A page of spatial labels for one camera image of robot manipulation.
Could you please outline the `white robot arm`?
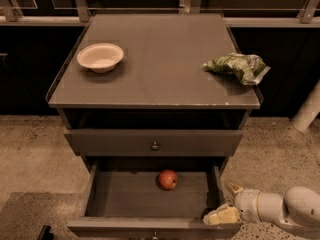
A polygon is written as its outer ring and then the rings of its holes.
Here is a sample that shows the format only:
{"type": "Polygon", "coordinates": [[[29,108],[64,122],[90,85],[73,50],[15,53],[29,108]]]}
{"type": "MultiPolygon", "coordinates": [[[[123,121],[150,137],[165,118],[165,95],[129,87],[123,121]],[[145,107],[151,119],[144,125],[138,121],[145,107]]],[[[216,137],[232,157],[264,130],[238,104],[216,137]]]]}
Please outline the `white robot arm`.
{"type": "Polygon", "coordinates": [[[303,186],[289,188],[284,195],[243,189],[229,184],[234,205],[223,204],[207,213],[203,222],[208,226],[270,223],[295,236],[310,240],[320,238],[320,194],[303,186]]]}

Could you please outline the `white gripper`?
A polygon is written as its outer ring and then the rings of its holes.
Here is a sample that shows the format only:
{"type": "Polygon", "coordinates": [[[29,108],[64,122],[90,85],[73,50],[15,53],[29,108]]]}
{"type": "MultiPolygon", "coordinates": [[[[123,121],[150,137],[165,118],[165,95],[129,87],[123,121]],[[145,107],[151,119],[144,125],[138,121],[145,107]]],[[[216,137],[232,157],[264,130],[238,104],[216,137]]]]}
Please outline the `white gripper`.
{"type": "Polygon", "coordinates": [[[235,207],[228,204],[219,206],[216,210],[210,211],[203,218],[203,222],[209,226],[222,224],[236,224],[240,217],[247,222],[258,223],[260,221],[258,214],[259,190],[244,189],[234,183],[228,184],[229,191],[236,195],[235,207]]]}

